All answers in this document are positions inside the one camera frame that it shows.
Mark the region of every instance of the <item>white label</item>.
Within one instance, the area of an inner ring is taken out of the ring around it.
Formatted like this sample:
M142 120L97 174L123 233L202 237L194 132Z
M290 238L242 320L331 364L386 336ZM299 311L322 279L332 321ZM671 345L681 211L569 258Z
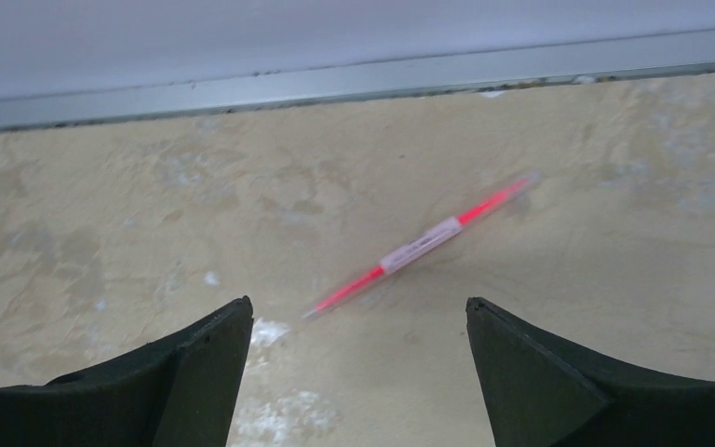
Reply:
M380 260L380 266L386 275L390 275L404 265L429 253L439 244L458 235L461 231L462 225L459 223L459 220L455 217L449 217L410 244L385 256Z

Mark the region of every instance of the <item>metal edge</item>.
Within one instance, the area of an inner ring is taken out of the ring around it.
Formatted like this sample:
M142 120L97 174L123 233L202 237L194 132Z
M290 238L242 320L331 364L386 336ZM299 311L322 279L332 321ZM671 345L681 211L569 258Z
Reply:
M0 100L0 131L715 72L715 30Z

